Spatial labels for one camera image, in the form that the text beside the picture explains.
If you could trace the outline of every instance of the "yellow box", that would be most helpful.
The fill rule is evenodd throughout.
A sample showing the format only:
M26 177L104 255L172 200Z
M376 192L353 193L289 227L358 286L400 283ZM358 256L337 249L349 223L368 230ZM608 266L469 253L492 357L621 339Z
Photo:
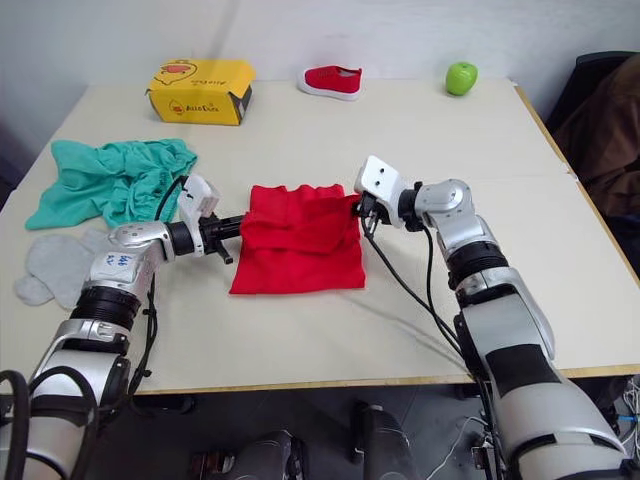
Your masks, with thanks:
M147 94L165 122L240 125L256 73L244 60L170 60Z

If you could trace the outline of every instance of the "teal shirt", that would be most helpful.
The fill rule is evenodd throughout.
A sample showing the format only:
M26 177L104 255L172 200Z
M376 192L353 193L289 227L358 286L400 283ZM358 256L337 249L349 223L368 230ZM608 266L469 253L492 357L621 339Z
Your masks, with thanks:
M173 180L189 172L197 156L180 139L109 143L93 148L69 140L51 144L58 180L40 197L26 228L69 227L102 215L109 227L152 221ZM179 189L160 217L170 221Z

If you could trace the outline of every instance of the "red sneaker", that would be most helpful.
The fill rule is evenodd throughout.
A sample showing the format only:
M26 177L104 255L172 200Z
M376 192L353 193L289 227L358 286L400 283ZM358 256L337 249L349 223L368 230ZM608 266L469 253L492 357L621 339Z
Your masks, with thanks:
M360 96L361 78L361 68L349 70L336 65L310 68L300 74L298 88L311 95L352 101Z

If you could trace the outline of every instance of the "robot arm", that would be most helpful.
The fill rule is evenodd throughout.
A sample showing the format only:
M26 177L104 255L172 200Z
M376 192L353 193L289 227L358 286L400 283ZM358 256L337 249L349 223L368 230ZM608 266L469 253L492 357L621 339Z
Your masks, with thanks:
M397 171L370 156L356 190L363 194L360 215L373 218L372 229L379 219L410 231L437 230L461 309L454 324L464 360L476 378L491 383L511 475L625 478L624 447L589 398L551 363L551 327L476 215L469 187L447 180L410 188Z
M220 254L233 259L222 240L239 235L242 216L213 214L219 195L202 178L188 177L178 198L181 221L134 223L113 230L98 253L80 299L38 364L31 392L27 458L23 478L81 478L90 448L86 431L127 397L129 337L160 265L177 256ZM72 378L47 372L73 369L86 380L81 392ZM0 465L9 455L9 426L0 428Z

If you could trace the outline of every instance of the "apple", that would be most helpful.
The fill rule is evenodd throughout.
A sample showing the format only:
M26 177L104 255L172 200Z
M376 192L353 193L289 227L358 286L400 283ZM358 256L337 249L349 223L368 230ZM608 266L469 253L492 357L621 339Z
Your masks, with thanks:
M478 69L467 62L454 63L447 70L447 92L451 95L464 95L476 83Z

